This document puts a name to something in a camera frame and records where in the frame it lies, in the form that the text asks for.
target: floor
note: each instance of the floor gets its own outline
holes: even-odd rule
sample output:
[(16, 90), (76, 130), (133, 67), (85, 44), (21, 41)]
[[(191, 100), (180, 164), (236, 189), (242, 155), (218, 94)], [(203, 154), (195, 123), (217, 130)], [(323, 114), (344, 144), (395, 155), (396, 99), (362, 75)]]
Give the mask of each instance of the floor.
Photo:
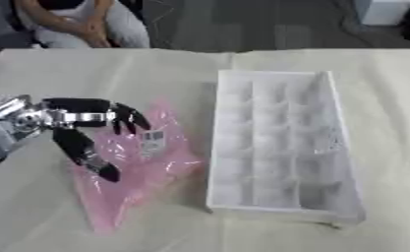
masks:
[(352, 0), (146, 0), (145, 15), (159, 48), (410, 48), (398, 28), (360, 25)]

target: plastic bag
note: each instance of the plastic bag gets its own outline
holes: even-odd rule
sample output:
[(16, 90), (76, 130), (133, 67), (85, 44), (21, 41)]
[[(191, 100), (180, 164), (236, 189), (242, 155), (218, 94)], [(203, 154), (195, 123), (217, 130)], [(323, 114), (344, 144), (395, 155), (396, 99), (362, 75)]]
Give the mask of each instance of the plastic bag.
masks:
[(154, 104), (146, 118), (150, 131), (116, 136), (104, 128), (93, 137), (100, 155), (120, 169), (120, 182), (111, 183), (83, 167), (72, 167), (77, 191), (96, 232), (114, 230), (129, 207), (202, 163), (191, 153), (188, 139), (166, 104)]

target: barcode sticker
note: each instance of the barcode sticker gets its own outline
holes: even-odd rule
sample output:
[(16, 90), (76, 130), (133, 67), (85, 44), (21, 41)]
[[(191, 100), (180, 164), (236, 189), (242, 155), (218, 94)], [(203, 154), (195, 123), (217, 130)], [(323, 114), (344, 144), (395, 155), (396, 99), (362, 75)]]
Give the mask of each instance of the barcode sticker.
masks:
[(141, 134), (141, 156), (151, 158), (163, 152), (166, 146), (165, 134), (163, 131), (145, 131)]

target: white table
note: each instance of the white table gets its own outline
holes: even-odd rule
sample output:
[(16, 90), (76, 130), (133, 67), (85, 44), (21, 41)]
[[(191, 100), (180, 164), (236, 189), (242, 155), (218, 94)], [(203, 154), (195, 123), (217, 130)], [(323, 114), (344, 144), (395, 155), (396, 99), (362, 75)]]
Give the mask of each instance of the white table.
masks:
[(410, 50), (196, 54), (162, 50), (7, 50), (0, 97), (103, 97), (142, 109), (164, 97), (208, 156), (217, 70), (332, 70), (368, 219), (336, 230), (237, 220), (203, 210), (205, 175), (129, 211), (114, 235), (92, 233), (68, 162), (43, 135), (0, 165), (0, 252), (409, 251)]

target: white pants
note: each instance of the white pants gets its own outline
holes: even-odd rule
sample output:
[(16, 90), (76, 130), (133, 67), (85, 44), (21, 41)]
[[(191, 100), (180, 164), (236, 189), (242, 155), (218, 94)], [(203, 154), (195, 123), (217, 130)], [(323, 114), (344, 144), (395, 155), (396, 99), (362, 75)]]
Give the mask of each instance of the white pants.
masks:
[[(86, 0), (75, 9), (51, 12), (57, 16), (68, 17), (69, 20), (84, 22), (93, 12), (93, 8), (94, 0)], [(34, 31), (36, 39), (49, 48), (90, 48), (84, 40), (77, 36), (33, 24), (24, 13), (20, 13), (20, 18), (28, 28)], [(121, 47), (149, 48), (146, 27), (118, 0), (113, 0), (105, 17), (105, 24), (108, 38)]]

